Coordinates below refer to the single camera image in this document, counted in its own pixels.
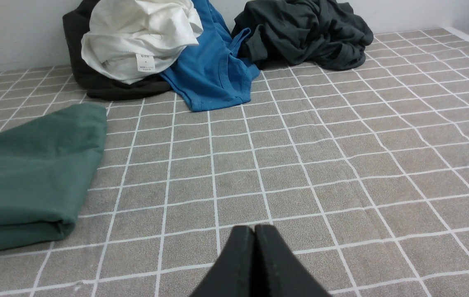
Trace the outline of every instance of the fabric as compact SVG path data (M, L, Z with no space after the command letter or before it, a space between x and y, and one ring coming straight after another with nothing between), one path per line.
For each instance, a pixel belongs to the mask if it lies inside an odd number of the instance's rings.
M259 75L238 49L250 30L231 38L223 17L208 0L193 0L204 32L200 45L187 47L161 76L180 94L192 111L210 111L251 100L251 81Z
M101 0L82 38L82 58L103 75L135 83L172 65L203 32L190 0ZM153 57L146 73L136 54Z
M159 75L149 75L129 85L110 79L86 64L81 56L81 40L90 30L91 12L98 2L99 0L83 0L78 8L62 17L73 77L86 89L88 97L102 100L134 100L172 90Z
M191 297L331 297L302 266L276 227L235 226Z
M335 0L255 0L245 4L233 35L250 28L242 56L263 67L286 60L298 65L313 61L323 68L346 70L361 66L364 49L374 34L348 3Z
M72 105L0 133L0 250L75 227L106 141L106 109Z

